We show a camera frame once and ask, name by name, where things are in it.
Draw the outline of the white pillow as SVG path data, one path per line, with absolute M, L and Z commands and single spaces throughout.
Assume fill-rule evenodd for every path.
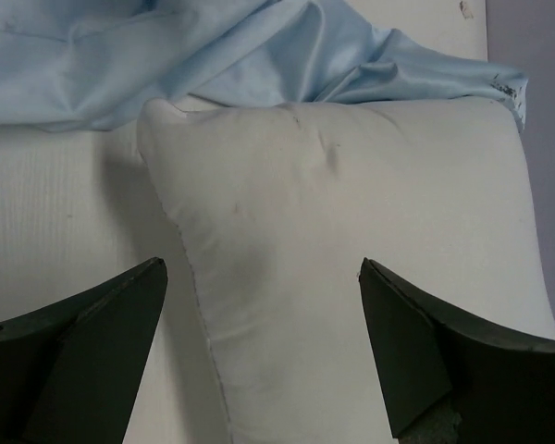
M 373 259 L 555 339 L 524 149 L 480 97 L 142 109 L 236 443 L 389 443 L 358 275 Z

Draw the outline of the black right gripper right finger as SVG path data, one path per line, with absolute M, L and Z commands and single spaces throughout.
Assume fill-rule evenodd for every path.
M 364 319 L 401 443 L 555 443 L 555 340 L 490 322 L 376 261 Z

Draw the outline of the light blue pillowcase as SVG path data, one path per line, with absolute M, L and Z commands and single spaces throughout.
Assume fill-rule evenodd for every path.
M 379 29 L 343 1 L 0 1 L 0 125 L 112 130 L 150 99 L 224 106 L 477 96 L 526 76 Z

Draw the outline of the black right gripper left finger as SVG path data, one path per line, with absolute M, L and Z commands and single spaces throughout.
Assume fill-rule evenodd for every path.
M 0 443 L 120 443 L 167 291 L 152 258 L 0 322 Z

